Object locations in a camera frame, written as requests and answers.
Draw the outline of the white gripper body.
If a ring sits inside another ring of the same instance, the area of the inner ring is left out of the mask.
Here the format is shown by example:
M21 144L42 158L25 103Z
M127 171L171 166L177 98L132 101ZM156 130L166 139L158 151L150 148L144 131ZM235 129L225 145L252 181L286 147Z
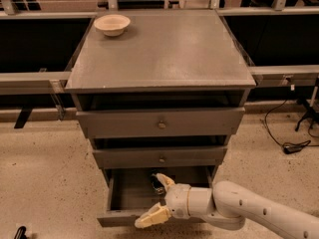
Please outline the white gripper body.
M175 184L171 186L165 195L165 204L172 217L176 219L188 219L188 184Z

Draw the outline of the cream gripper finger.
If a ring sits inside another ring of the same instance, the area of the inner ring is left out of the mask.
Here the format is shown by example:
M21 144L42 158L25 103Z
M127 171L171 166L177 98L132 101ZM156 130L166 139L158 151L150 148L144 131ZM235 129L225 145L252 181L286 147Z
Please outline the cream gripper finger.
M157 174L157 179L163 185L165 191L169 191L169 189L175 185L175 182L170 177L162 173Z
M170 218L171 214L167 206L157 203L135 221L135 226L144 229L153 225L163 224Z

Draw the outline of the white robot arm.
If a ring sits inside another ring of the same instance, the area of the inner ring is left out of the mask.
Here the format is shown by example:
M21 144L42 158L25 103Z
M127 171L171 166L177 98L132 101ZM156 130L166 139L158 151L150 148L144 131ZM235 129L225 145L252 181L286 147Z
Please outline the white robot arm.
M138 228L163 224L170 218L198 218L212 226L239 230L247 219L283 239L319 239L319 218L264 198L231 181L210 188L174 182L159 173L165 204L157 203L135 221Z

